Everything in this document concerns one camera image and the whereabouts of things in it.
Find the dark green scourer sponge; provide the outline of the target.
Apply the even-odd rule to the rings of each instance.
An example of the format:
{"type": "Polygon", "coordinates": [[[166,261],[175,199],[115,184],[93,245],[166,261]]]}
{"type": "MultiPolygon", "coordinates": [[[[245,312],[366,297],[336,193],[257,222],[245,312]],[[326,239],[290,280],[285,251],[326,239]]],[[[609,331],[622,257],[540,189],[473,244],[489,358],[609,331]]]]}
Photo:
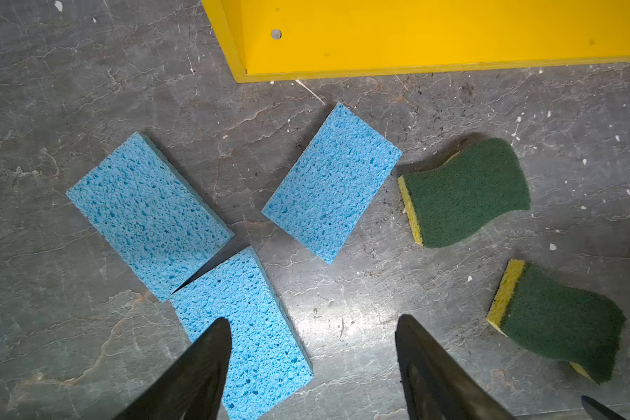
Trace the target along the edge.
{"type": "Polygon", "coordinates": [[[614,374],[626,316],[596,292],[558,283],[533,262],[511,259],[486,321],[518,346],[567,362],[594,383],[614,374]]]}
{"type": "Polygon", "coordinates": [[[508,212],[529,210],[530,189],[512,145],[489,138],[398,186],[415,243],[430,249],[469,238],[508,212]]]}

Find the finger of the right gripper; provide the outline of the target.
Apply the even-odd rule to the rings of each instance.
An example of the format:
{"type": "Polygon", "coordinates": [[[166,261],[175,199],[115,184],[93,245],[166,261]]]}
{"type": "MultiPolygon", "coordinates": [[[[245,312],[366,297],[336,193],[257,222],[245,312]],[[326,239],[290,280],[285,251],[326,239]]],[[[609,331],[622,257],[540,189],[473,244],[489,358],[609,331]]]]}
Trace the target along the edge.
{"type": "Polygon", "coordinates": [[[626,420],[624,416],[609,409],[594,398],[588,397],[588,395],[581,397],[581,404],[592,420],[626,420]]]}

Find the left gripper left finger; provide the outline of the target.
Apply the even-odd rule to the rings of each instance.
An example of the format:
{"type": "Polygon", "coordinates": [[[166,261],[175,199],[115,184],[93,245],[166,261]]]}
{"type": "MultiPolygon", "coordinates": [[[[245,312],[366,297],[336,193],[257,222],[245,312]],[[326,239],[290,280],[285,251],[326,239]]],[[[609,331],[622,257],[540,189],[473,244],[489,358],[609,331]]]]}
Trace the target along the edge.
{"type": "Polygon", "coordinates": [[[117,419],[215,419],[222,403],[232,334],[217,318],[117,419]]]}

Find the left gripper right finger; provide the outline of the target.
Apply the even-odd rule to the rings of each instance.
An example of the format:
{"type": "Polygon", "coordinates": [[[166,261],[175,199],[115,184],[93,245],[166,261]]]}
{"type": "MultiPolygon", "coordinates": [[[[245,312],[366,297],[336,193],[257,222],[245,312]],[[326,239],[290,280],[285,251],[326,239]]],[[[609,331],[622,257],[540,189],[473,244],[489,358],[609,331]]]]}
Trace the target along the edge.
{"type": "Polygon", "coordinates": [[[395,329],[395,348],[410,419],[511,419],[411,315],[395,329]]]}

